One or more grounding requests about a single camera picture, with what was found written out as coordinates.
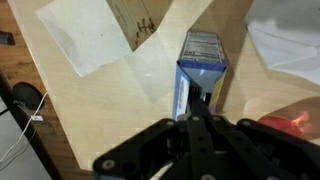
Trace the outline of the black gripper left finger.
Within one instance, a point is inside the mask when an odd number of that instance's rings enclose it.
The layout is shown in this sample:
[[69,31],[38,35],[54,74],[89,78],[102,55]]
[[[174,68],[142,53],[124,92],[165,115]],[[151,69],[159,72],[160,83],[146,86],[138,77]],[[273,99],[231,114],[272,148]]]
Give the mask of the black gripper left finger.
[[149,180],[171,166],[159,180],[187,180],[186,122],[161,119],[98,157],[95,180]]

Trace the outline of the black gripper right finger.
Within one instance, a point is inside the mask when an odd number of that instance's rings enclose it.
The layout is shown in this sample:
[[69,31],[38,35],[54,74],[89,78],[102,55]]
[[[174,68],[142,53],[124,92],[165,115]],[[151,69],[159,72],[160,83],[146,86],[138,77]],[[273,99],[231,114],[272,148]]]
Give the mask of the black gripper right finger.
[[320,180],[319,147],[251,119],[233,124],[189,103],[193,175],[214,180]]

